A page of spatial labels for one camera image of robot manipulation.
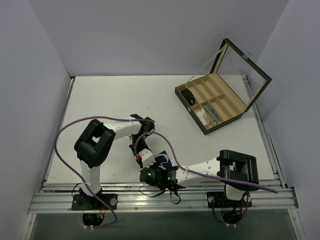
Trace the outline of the navy blue underwear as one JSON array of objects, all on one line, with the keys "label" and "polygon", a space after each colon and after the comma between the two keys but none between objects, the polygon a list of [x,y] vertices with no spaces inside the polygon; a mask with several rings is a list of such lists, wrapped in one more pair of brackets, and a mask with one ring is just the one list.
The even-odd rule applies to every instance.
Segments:
[{"label": "navy blue underwear", "polygon": [[169,155],[165,150],[154,155],[154,159],[155,159],[155,164],[162,170],[169,171],[173,167],[172,162],[169,158]]}]

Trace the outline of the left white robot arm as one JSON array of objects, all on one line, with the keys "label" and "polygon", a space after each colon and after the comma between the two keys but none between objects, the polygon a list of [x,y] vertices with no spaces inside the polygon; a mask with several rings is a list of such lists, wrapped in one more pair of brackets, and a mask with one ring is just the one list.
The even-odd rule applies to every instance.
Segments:
[{"label": "left white robot arm", "polygon": [[146,144],[146,137],[142,136],[154,130],[154,120],[149,117],[141,118],[137,114],[132,114],[129,119],[123,121],[91,120],[74,145],[77,158],[80,160],[81,176],[84,179],[76,199],[77,204],[88,210],[97,210],[103,206],[101,165],[107,159],[115,140],[130,137],[129,148],[141,169],[155,164],[156,160]]}]

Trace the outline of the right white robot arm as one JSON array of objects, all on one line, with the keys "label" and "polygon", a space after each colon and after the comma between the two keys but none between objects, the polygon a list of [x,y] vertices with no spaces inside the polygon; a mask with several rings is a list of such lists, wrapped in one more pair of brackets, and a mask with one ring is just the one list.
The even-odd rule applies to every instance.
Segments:
[{"label": "right white robot arm", "polygon": [[221,150],[219,156],[211,160],[182,168],[171,166],[163,169],[155,163],[140,171],[139,180],[149,186],[173,192],[208,180],[218,180],[225,184],[222,200],[230,207],[238,203],[245,192],[259,189],[257,159],[227,149]]}]

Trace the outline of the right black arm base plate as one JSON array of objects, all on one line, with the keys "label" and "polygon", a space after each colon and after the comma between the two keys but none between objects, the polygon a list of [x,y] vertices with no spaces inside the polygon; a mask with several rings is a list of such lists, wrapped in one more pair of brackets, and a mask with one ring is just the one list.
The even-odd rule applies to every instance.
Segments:
[{"label": "right black arm base plate", "polygon": [[243,194],[241,200],[228,199],[222,191],[209,191],[206,193],[207,206],[211,209],[221,208],[245,208],[247,206],[247,197]]}]

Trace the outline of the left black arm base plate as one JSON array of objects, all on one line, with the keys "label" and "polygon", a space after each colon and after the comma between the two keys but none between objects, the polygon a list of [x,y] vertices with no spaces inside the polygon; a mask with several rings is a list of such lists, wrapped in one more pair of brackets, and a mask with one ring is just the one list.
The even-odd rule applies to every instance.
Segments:
[{"label": "left black arm base plate", "polygon": [[[102,193],[98,197],[112,210],[117,209],[118,195],[114,193]],[[72,199],[71,210],[73,211],[94,211],[107,210],[105,205],[94,196],[75,194]]]}]

